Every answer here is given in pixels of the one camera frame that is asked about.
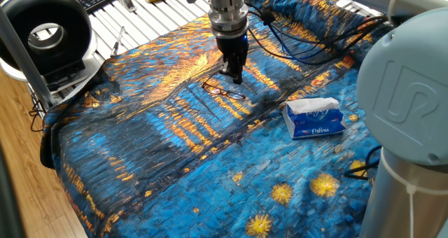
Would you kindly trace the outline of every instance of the black cable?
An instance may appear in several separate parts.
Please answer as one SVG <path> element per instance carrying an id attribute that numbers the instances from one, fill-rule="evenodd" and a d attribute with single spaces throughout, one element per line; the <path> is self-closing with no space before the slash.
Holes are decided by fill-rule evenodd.
<path id="1" fill-rule="evenodd" d="M 379 160 L 375 161 L 373 163 L 370 163 L 370 157 L 372 156 L 372 154 L 375 151 L 378 151 L 381 147 L 382 146 L 375 146 L 374 148 L 372 148 L 365 158 L 365 165 L 355 168 L 355 169 L 350 169 L 350 170 L 344 172 L 344 176 L 349 179 L 368 180 L 368 178 L 364 177 L 364 174 L 367 172 L 368 169 L 378 168 L 378 165 L 379 165 Z M 361 171 L 364 171 L 362 176 L 353 175 L 354 173 L 361 172 Z"/>
<path id="2" fill-rule="evenodd" d="M 252 10 L 250 10 L 249 13 L 250 13 L 250 14 L 253 14 L 253 15 L 256 15 L 257 17 L 261 18 L 261 15 L 260 15 L 260 14 L 254 12 L 254 11 L 252 11 Z"/>
<path id="3" fill-rule="evenodd" d="M 254 6 L 252 3 L 249 2 L 244 2 L 247 6 L 254 8 L 256 11 L 258 11 L 258 13 L 263 16 L 263 12 L 259 9 L 259 7 Z"/>
<path id="4" fill-rule="evenodd" d="M 371 168 L 377 168 L 378 164 L 379 164 L 379 161 L 376 161 L 369 165 L 364 165 L 362 167 L 350 169 L 350 170 L 344 172 L 344 177 L 349 178 L 349 179 L 360 179 L 360 180 L 367 181 L 367 180 L 369 180 L 367 177 L 357 176 L 357 175 L 352 175 L 352 174 L 354 174 L 355 172 L 367 171 L 368 169 L 371 169 Z"/>
<path id="5" fill-rule="evenodd" d="M 253 37 L 253 39 L 255 40 L 255 42 L 257 42 L 257 44 L 258 44 L 264 51 L 266 51 L 266 53 L 269 53 L 269 54 L 271 54 L 271 55 L 273 55 L 273 56 L 275 56 L 275 57 L 280 57 L 280 58 L 282 58 L 282 59 L 291 60 L 290 57 L 286 57 L 286 56 L 283 56 L 283 55 L 278 55 L 278 54 L 273 53 L 273 52 L 269 51 L 268 49 L 266 49 L 266 47 L 264 47 L 264 46 L 261 44 L 261 42 L 259 42 L 258 38 L 255 37 L 255 35 L 253 34 L 251 28 L 249 28 L 249 29 L 247 29 L 247 30 L 248 30 L 249 33 L 252 35 L 252 37 Z"/>
<path id="6" fill-rule="evenodd" d="M 45 112 L 45 111 L 43 111 L 43 110 L 41 110 L 41 109 L 38 108 L 38 105 L 39 105 L 41 102 L 40 102 L 39 100 L 36 101 L 36 100 L 34 99 L 33 95 L 34 95 L 34 93 L 31 94 L 31 100 L 33 100 L 34 105 L 33 105 L 33 108 L 31 109 L 31 111 L 28 111 L 29 116 L 32 116 L 32 117 L 33 117 L 33 120 L 32 120 L 32 122 L 31 122 L 30 130 L 31 130 L 32 132 L 42 132 L 42 131 L 43 131 L 43 121 L 42 121 L 42 129 L 38 129 L 38 130 L 33 129 L 33 127 L 34 127 L 34 123 L 36 122 L 36 118 L 39 116 L 39 113 L 40 113 L 40 112 L 42 112 L 42 113 Z"/>
<path id="7" fill-rule="evenodd" d="M 348 30 L 344 31 L 342 34 L 336 36 L 336 39 L 338 39 L 338 38 L 341 37 L 341 36 L 348 35 L 349 32 L 352 32 L 353 30 L 359 28 L 361 25 L 365 25 L 365 24 L 367 24 L 368 22 L 371 22 L 371 21 L 374 21 L 374 20 L 387 20 L 387 17 L 386 17 L 386 16 L 379 16 L 379 17 L 371 17 L 371 18 L 368 18 L 368 19 L 364 20 L 363 22 L 361 22 L 358 26 L 356 26 L 356 27 L 352 27 L 351 29 L 348 29 Z M 324 42 L 322 42 L 322 41 L 310 41 L 310 40 L 307 40 L 307 39 L 298 38 L 298 37 L 296 37 L 296 36 L 293 36 L 293 35 L 291 35 L 291 34 L 286 33 L 285 31 L 283 31 L 282 29 L 280 29 L 280 28 L 278 28 L 278 27 L 275 27 L 274 25 L 273 25 L 273 28 L 276 29 L 276 30 L 277 30 L 278 32 L 280 32 L 281 34 L 283 34 L 284 36 L 287 36 L 287 37 L 290 38 L 290 39 L 294 39 L 294 40 L 297 40 L 297 41 L 300 41 L 300 42 L 303 42 L 303 43 L 317 43 L 317 44 L 324 43 Z"/>
<path id="8" fill-rule="evenodd" d="M 369 151 L 369 153 L 368 153 L 367 156 L 365 157 L 365 164 L 366 164 L 366 165 L 370 164 L 370 157 L 372 156 L 372 154 L 373 154 L 375 151 L 378 151 L 381 147 L 382 147 L 382 146 L 378 145 L 378 146 L 375 146 L 372 150 Z"/>

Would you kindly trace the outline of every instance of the yellow star pattern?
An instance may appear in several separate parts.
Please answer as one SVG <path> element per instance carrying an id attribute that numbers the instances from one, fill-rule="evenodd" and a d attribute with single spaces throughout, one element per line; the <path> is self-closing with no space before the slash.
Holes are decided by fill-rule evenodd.
<path id="1" fill-rule="evenodd" d="M 329 174 L 322 173 L 311 181 L 311 191 L 321 197 L 334 196 L 338 188 L 337 179 Z"/>
<path id="2" fill-rule="evenodd" d="M 246 224 L 246 234 L 256 238 L 266 238 L 267 233 L 271 230 L 272 220 L 269 216 L 258 214 L 255 218 L 250 219 Z"/>
<path id="3" fill-rule="evenodd" d="M 276 202 L 286 206 L 293 196 L 293 189 L 286 183 L 275 185 L 271 192 L 271 197 Z"/>

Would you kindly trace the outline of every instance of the tissue box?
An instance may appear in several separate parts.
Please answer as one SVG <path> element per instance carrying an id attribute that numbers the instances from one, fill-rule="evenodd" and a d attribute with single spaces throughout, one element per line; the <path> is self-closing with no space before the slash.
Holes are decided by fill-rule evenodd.
<path id="1" fill-rule="evenodd" d="M 283 117 L 293 140 L 336 134 L 346 129 L 339 102 L 333 98 L 287 101 Z"/>

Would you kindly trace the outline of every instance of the starry night blanket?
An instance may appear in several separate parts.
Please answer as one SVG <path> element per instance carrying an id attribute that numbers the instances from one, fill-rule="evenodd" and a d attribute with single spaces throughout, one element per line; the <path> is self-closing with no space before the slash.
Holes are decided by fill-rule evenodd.
<path id="1" fill-rule="evenodd" d="M 365 19 L 334 0 L 252 1 L 302 39 Z M 250 21 L 260 42 L 282 54 L 270 30 Z M 201 17 L 108 59 L 82 92 L 51 108 L 42 163 L 57 171 L 88 237 L 356 237 L 370 187 L 342 174 L 377 144 L 357 106 L 356 78 L 385 32 L 318 66 L 273 57 L 249 36 L 244 84 L 208 81 L 246 96 L 235 100 L 201 88 L 222 63 Z M 284 40 L 296 51 L 313 47 Z M 292 141 L 279 105 L 302 97 L 336 98 L 347 130 Z"/>

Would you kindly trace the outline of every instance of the eyeglasses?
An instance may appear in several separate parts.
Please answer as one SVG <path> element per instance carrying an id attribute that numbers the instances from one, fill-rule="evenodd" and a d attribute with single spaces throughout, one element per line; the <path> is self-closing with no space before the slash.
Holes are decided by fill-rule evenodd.
<path id="1" fill-rule="evenodd" d="M 236 93 L 236 92 L 232 92 L 229 90 L 223 90 L 219 87 L 208 84 L 207 81 L 209 81 L 211 79 L 211 77 L 215 76 L 216 74 L 217 73 L 212 74 L 206 81 L 203 82 L 202 88 L 205 91 L 207 91 L 213 95 L 223 95 L 223 96 L 229 97 L 231 99 L 245 99 L 246 98 L 246 96 L 244 96 L 241 93 Z"/>

